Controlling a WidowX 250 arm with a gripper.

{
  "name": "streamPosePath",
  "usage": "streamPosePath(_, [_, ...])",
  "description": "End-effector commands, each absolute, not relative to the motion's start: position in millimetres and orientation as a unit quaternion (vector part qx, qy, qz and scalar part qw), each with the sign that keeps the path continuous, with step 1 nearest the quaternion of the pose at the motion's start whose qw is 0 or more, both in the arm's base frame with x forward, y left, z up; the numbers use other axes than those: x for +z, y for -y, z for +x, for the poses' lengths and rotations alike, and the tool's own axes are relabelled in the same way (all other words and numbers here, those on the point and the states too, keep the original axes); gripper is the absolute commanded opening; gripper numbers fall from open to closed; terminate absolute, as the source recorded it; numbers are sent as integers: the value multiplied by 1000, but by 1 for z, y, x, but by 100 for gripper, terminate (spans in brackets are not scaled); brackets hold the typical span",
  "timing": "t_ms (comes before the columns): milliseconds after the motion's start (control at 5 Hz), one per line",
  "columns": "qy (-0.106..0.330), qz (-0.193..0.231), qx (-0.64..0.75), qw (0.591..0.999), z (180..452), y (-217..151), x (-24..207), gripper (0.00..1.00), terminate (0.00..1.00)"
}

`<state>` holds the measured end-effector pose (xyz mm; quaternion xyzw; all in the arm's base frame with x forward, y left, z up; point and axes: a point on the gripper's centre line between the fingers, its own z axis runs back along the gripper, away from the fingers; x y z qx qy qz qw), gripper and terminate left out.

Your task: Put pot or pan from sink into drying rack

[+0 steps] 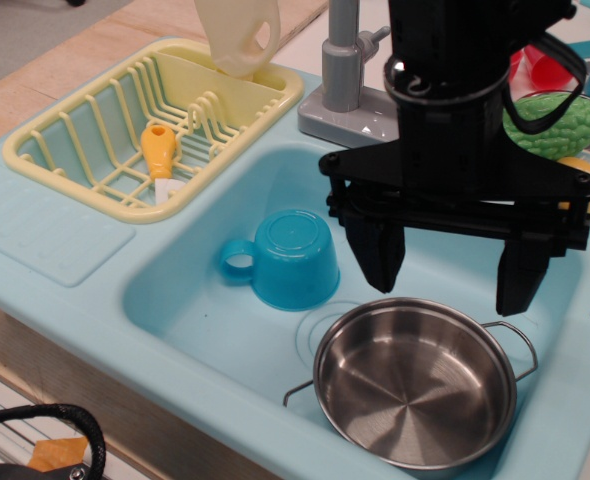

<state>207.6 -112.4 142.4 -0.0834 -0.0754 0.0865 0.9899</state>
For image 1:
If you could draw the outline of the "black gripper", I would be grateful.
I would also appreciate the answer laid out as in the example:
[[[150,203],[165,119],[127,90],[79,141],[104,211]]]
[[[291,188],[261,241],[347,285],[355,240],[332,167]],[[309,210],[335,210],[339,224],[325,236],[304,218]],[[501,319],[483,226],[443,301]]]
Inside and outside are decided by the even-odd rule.
[[[330,214],[376,290],[393,290],[408,228],[504,241],[502,316],[529,308],[549,257],[586,248],[590,184],[581,187],[577,170],[516,145],[502,125],[504,100],[401,97],[398,139],[320,159]]]

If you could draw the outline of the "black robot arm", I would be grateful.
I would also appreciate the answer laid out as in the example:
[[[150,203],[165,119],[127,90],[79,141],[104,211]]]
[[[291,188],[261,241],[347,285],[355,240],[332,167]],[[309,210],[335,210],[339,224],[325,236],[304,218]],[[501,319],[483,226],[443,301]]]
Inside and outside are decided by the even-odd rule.
[[[388,293],[407,228],[500,239],[496,309],[528,309],[553,257],[586,247],[590,174],[532,154],[506,134],[552,127],[568,104],[522,118],[511,98],[510,58],[533,45],[578,83],[583,60],[549,28],[575,15],[569,1],[393,1],[386,90],[399,137],[323,156],[329,213],[367,282]]]

